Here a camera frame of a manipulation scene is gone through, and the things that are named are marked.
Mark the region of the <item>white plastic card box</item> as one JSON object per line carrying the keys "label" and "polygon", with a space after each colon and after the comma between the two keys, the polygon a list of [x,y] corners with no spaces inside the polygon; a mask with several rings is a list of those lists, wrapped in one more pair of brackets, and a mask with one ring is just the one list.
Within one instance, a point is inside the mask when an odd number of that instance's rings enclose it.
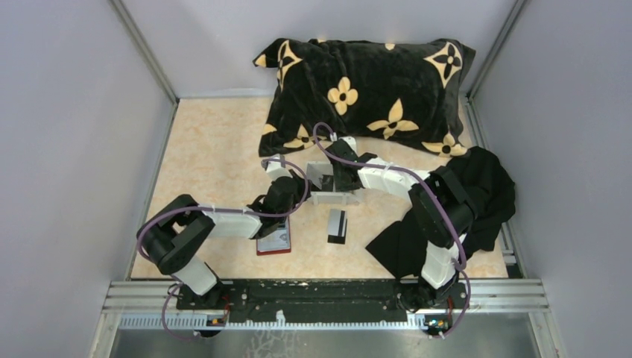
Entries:
{"label": "white plastic card box", "polygon": [[314,205],[355,205],[360,204],[364,199],[359,189],[348,192],[337,189],[330,163],[309,161],[306,164],[306,175],[315,186],[311,189],[312,196],[309,199]]}

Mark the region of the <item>white credit card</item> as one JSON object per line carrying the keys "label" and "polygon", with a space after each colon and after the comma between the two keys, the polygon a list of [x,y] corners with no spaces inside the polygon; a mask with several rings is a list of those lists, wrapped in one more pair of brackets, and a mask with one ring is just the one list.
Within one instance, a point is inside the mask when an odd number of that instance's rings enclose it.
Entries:
{"label": "white credit card", "polygon": [[287,230],[276,230],[268,236],[258,239],[256,249],[258,253],[287,251],[291,248]]}

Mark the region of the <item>red card holder wallet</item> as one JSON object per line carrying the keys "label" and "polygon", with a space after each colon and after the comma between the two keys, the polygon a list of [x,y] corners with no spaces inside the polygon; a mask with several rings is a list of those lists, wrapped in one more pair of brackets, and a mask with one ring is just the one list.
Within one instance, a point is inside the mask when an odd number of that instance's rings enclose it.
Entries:
{"label": "red card holder wallet", "polygon": [[291,252],[291,231],[286,219],[273,233],[256,242],[256,255],[287,254]]}

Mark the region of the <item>silver card with black stripe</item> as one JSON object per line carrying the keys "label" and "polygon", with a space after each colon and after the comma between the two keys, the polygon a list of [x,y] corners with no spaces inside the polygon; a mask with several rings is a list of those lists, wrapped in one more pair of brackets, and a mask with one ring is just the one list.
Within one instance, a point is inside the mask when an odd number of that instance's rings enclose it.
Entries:
{"label": "silver card with black stripe", "polygon": [[347,232],[347,212],[339,209],[329,211],[327,233],[329,236],[345,237]]}

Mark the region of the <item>black glossy credit card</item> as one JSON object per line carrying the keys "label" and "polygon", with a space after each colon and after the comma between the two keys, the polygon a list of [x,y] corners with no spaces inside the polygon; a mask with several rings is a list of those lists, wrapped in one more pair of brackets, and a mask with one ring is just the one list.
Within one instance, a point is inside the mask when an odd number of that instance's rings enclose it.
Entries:
{"label": "black glossy credit card", "polygon": [[330,244],[344,245],[346,242],[347,223],[338,223],[328,228],[327,242]]}

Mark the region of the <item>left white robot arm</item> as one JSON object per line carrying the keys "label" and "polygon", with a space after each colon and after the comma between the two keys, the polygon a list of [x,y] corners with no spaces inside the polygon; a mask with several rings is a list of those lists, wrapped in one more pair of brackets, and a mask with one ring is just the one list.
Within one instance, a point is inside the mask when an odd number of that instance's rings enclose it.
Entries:
{"label": "left white robot arm", "polygon": [[137,249],[163,275],[194,292],[207,309],[224,297],[217,274],[197,256],[210,238],[264,239],[284,226],[288,217],[311,195],[311,182],[290,171],[272,180],[268,191],[244,209],[200,205],[189,194],[177,196],[139,228]]}

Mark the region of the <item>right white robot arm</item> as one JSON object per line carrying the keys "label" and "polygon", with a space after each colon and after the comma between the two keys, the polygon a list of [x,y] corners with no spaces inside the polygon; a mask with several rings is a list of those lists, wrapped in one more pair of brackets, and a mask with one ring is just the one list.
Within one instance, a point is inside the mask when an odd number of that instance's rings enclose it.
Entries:
{"label": "right white robot arm", "polygon": [[394,165],[372,153],[357,155],[344,139],[321,150],[334,172],[353,188],[373,189],[410,201],[407,235],[411,243],[421,245],[423,259],[412,268],[398,268],[394,274],[418,274],[423,282],[421,301],[428,307],[439,307],[449,297],[448,286],[467,264],[464,240],[478,218],[473,198],[455,173],[445,166],[428,172]]}

